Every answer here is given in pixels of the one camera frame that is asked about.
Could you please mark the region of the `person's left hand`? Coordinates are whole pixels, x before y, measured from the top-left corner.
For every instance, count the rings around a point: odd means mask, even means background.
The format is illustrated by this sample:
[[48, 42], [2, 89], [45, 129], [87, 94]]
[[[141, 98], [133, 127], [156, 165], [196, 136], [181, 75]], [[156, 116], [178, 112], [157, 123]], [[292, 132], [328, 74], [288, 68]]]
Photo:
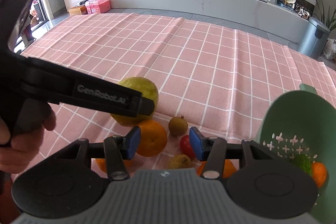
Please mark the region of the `person's left hand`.
[[1, 171], [18, 174], [23, 172], [39, 153], [43, 143], [45, 130], [52, 131], [56, 127], [56, 115], [49, 107], [49, 115], [40, 128], [11, 138], [10, 147], [1, 147]]

